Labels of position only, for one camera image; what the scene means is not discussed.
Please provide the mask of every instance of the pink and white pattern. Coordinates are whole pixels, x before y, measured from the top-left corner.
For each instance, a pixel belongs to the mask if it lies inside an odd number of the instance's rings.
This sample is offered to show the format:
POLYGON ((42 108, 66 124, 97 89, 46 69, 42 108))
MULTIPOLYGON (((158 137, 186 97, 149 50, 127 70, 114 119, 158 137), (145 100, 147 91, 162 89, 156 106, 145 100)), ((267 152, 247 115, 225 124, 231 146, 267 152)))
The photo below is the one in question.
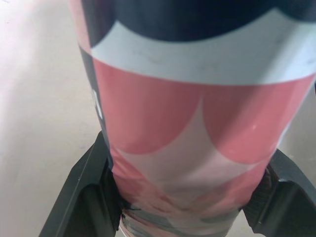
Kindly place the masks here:
POLYGON ((82 19, 118 189, 176 230, 125 210, 126 234, 224 236, 233 218, 201 219, 249 201, 314 81, 316 25, 272 10, 223 36, 174 43, 115 22, 90 49, 82 19))

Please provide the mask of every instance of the gray floor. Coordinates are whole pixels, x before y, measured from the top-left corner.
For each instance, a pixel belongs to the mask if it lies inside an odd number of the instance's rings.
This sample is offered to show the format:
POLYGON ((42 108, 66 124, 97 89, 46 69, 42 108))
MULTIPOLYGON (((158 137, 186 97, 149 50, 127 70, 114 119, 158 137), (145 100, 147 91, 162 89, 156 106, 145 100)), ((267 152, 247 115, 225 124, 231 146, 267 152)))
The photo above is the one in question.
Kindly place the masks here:
MULTIPOLYGON (((36 237, 100 130, 65 0, 0 0, 0 74, 0 236, 36 237)), ((315 107, 280 146, 314 184, 315 107)), ((255 235, 240 215, 229 236, 255 235)))

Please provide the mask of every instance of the cylindrical container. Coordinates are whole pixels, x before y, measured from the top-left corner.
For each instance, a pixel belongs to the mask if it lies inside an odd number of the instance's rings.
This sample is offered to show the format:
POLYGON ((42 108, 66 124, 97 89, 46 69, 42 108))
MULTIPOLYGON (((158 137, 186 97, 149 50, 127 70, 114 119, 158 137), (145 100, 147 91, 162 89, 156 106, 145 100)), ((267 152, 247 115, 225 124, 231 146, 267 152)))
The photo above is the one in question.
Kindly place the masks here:
POLYGON ((316 72, 314 0, 70 0, 129 237, 223 237, 316 72))

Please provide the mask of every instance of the white floor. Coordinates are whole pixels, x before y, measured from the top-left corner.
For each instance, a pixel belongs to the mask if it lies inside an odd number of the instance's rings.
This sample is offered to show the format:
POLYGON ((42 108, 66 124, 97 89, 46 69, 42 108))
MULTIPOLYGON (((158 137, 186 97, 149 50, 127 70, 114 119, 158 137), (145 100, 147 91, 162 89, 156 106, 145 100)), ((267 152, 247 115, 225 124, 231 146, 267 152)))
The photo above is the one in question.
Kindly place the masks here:
MULTIPOLYGON (((0 75, 0 236, 36 237, 100 130, 65 0, 0 0, 0 75)), ((315 108, 281 145, 314 184, 315 108)), ((229 237, 251 236, 240 215, 229 237)))

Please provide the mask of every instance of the white stripe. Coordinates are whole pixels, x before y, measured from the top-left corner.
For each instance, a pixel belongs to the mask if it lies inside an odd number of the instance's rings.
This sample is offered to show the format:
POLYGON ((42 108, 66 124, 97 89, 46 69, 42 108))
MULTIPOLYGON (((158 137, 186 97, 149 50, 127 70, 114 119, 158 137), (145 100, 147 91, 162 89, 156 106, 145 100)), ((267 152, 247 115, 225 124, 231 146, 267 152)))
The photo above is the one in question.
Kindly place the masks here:
POLYGON ((116 22, 92 55, 115 68, 173 81, 271 84, 316 71, 316 24, 272 10, 226 35, 174 43, 143 37, 116 22))

